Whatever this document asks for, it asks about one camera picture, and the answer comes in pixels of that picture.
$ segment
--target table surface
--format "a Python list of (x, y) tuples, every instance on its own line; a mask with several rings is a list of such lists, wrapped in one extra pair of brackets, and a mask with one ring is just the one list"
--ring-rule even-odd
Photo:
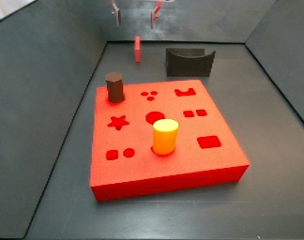
[[(251, 159), (237, 184), (112, 202), (90, 189), (96, 88), (109, 72), (125, 83), (167, 76), (167, 48), (217, 51), (211, 78), (200, 78)], [(304, 124), (244, 45), (109, 43), (85, 95), (28, 239), (304, 238)]]

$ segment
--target yellow cylinder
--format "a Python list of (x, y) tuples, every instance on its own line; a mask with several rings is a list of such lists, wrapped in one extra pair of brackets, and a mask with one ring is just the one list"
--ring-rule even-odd
[(153, 124), (153, 148), (156, 154), (168, 155), (175, 151), (179, 122), (161, 119)]

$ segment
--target shape sorter board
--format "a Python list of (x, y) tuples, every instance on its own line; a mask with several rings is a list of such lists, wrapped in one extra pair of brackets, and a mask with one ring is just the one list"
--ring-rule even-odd
[[(97, 88), (92, 191), (99, 201), (237, 182), (251, 162), (200, 80), (125, 85), (121, 103)], [(153, 123), (180, 124), (175, 151), (153, 150)]]

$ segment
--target gray metal enclosure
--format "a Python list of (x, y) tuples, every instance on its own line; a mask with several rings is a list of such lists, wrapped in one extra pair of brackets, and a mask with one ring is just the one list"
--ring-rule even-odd
[[(304, 238), (304, 0), (38, 0), (0, 21), (0, 238)], [(133, 61), (141, 36), (143, 62)], [(168, 77), (167, 48), (216, 51), (200, 78), (252, 167), (237, 184), (99, 203), (94, 93)]]

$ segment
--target red star-shaped hole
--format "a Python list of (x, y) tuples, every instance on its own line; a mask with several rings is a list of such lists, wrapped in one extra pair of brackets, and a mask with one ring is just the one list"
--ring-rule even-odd
[(129, 124), (131, 122), (127, 121), (125, 115), (121, 117), (112, 116), (112, 122), (108, 124), (108, 127), (116, 127), (116, 129), (120, 131), (121, 128)]

